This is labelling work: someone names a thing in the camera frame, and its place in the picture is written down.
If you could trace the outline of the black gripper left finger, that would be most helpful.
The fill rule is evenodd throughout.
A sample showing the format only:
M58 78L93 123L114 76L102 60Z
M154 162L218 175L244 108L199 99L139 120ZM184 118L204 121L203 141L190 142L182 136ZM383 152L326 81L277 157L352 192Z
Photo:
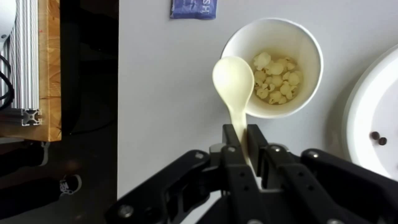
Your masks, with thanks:
M226 170L228 182L235 187L254 187L255 179L244 159L240 142L231 125L223 126L223 142L225 147L221 150L221 162Z

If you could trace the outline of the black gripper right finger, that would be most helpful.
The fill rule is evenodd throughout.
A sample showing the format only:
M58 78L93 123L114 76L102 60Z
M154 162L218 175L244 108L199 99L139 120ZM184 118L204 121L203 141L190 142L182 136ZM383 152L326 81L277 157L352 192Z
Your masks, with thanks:
M261 187L280 187L275 159L281 155L280 145L269 144L256 125L248 126L248 151L256 179Z

